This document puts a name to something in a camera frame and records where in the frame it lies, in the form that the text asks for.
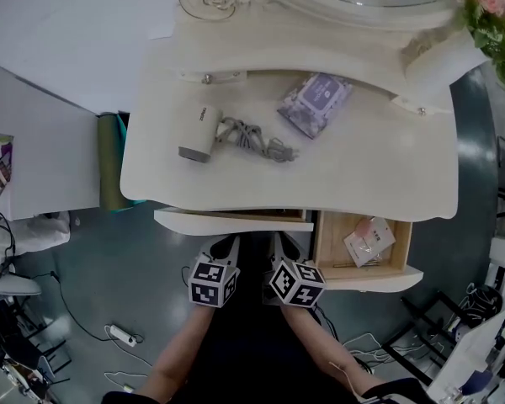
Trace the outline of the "white power strip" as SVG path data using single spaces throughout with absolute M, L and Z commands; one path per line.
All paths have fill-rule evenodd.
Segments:
M 118 339 L 122 343 L 127 344 L 128 346 L 130 346 L 132 348 L 134 348 L 138 344 L 138 341 L 137 341 L 135 335 L 131 335 L 128 332 L 122 330 L 121 328 L 119 328 L 115 325 L 109 326 L 109 334 L 113 338 Z

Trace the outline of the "black and white backpack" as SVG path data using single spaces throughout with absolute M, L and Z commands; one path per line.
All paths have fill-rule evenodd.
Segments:
M 502 309 L 501 294 L 488 285 L 474 288 L 468 294 L 468 301 L 463 309 L 470 328 L 477 327 L 498 314 Z

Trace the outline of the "white work table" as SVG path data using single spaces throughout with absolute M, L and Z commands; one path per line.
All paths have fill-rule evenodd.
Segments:
M 489 369 L 495 375 L 505 359 L 505 310 L 468 331 L 428 387 L 437 404 L 460 391 L 474 372 Z

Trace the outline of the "white hair dryer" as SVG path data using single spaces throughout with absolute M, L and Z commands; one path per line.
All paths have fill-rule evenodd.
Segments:
M 207 163 L 222 121 L 222 111 L 207 104 L 194 105 L 183 116 L 178 155 L 194 162 Z

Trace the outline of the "white dressing table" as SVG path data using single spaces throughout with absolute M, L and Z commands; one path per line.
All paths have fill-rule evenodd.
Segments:
M 403 49 L 417 31 L 334 23 L 276 0 L 178 0 L 173 35 L 153 43 L 131 114 L 120 188 L 130 199 L 182 210 L 311 209 L 396 221 L 449 219 L 457 211 L 455 115 L 418 115 L 402 96 L 454 110 L 449 87 L 425 92 L 405 78 Z M 177 71 L 247 71 L 204 85 Z M 353 91 L 314 140 L 278 114 L 314 72 Z M 181 158 L 183 116 L 222 111 L 211 158 Z

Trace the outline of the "oval white-framed mirror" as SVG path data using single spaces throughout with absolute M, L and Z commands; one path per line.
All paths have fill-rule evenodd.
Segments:
M 419 31 L 447 25 L 456 0 L 276 0 L 312 17 L 373 29 Z

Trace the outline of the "olive rolled mat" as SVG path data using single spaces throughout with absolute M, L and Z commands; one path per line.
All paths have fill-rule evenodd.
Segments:
M 110 164 L 110 147 L 112 146 L 112 125 L 116 114 L 101 114 L 98 117 L 97 135 L 98 135 L 98 166 L 100 175 L 100 207 L 109 210 L 108 197 L 110 194 L 109 182 L 112 171 Z

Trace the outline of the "wooden drawer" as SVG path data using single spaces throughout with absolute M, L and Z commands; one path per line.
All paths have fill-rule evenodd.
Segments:
M 154 220 L 170 231 L 197 237 L 314 229 L 306 210 L 289 209 L 196 211 L 165 207 L 154 211 Z
M 321 270 L 329 290 L 396 293 L 423 279 L 423 272 L 407 264 L 412 238 L 412 223 L 388 220 L 395 242 L 367 265 L 358 267 L 351 259 L 343 239 L 364 217 L 321 211 L 315 225 L 312 259 Z

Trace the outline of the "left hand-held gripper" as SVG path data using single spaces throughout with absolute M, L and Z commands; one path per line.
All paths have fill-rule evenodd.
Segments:
M 237 264 L 241 238 L 231 235 L 212 237 L 200 249 L 200 254 L 212 260 L 224 260 L 227 264 Z M 221 308 L 234 295 L 240 269 L 208 261 L 197 260 L 189 276 L 189 301 L 201 306 Z

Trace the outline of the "person's left forearm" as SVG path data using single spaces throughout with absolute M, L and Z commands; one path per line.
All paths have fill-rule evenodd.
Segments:
M 214 314 L 213 307 L 194 307 L 188 320 L 152 366 L 145 384 L 138 390 L 140 395 L 159 404 L 165 404 L 175 395 L 188 379 Z

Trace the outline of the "black metal stand frame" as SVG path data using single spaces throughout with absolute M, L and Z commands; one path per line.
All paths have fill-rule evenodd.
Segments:
M 453 350 L 457 342 L 454 333 L 448 331 L 449 323 L 443 320 L 434 320 L 428 313 L 437 304 L 441 304 L 451 312 L 455 320 L 460 321 L 461 326 L 476 327 L 476 319 L 470 316 L 468 310 L 455 304 L 443 291 L 436 291 L 420 306 L 411 302 L 406 296 L 401 297 L 401 303 L 407 310 L 409 321 L 386 340 L 380 348 L 417 380 L 425 386 L 430 386 L 433 380 L 407 356 L 403 356 L 401 350 L 395 350 L 395 343 L 412 333 L 417 338 L 418 347 L 425 347 L 424 356 L 428 357 L 433 365 L 442 368 L 448 357 L 439 349 L 437 343 L 446 344 L 448 348 Z

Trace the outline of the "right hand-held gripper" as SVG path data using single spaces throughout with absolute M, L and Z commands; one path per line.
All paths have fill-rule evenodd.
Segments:
M 275 232 L 276 268 L 269 286 L 284 305 L 312 308 L 327 289 L 321 271 L 304 263 L 313 263 L 309 253 L 287 232 Z

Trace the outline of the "person's black outfit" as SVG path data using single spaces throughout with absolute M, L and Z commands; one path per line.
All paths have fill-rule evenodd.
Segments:
M 356 396 L 320 371 L 281 306 L 262 302 L 268 247 L 265 235 L 242 235 L 237 291 L 215 308 L 188 379 L 165 404 L 434 404 L 413 378 L 384 380 Z M 140 388 L 108 392 L 100 404 L 159 404 Z

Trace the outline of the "white plastic bag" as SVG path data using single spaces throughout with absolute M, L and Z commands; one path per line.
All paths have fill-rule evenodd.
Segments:
M 8 255 L 12 251 L 16 256 L 44 251 L 69 242 L 70 213 L 61 211 L 8 222 L 0 219 L 0 258 L 12 242 L 9 231 L 13 233 L 14 248 L 8 249 Z

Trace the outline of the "purple wet wipes pack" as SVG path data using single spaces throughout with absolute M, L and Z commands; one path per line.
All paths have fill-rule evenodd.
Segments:
M 353 84 L 346 78 L 315 72 L 286 94 L 277 112 L 314 140 L 339 113 L 352 91 Z

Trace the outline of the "person's right forearm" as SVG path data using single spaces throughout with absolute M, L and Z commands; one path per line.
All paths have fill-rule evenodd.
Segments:
M 316 366 L 324 374 L 336 379 L 356 396 L 385 382 L 366 372 L 353 355 L 326 332 L 304 308 L 281 306 L 290 328 L 298 337 Z

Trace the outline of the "pink and white sachet packet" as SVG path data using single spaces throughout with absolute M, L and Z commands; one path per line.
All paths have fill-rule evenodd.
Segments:
M 361 219 L 343 242 L 354 264 L 361 268 L 372 261 L 381 260 L 382 253 L 390 248 L 396 239 L 384 218 L 373 217 Z

